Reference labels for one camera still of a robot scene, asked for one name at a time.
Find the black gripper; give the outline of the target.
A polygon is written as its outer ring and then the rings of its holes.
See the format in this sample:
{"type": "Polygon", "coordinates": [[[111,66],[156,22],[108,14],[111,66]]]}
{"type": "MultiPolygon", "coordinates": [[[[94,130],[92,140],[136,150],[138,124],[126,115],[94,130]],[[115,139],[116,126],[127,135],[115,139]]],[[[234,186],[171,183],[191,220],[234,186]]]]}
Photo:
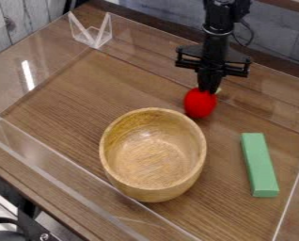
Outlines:
{"type": "Polygon", "coordinates": [[[198,74],[199,90],[216,93],[226,76],[247,77],[251,60],[249,56],[229,57],[229,37],[208,33],[203,43],[182,45],[176,48],[175,66],[194,70],[198,74]]]}

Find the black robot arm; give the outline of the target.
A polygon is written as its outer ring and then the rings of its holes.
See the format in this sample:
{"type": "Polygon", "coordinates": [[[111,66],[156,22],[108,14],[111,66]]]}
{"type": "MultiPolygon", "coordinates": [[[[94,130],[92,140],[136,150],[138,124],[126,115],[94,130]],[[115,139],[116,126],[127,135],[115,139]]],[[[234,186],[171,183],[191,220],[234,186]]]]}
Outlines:
{"type": "Polygon", "coordinates": [[[175,61],[178,67],[196,72],[199,91],[215,94],[226,76],[249,76],[251,57],[230,48],[229,37],[250,6],[251,0],[203,0],[204,41],[179,46],[175,61]]]}

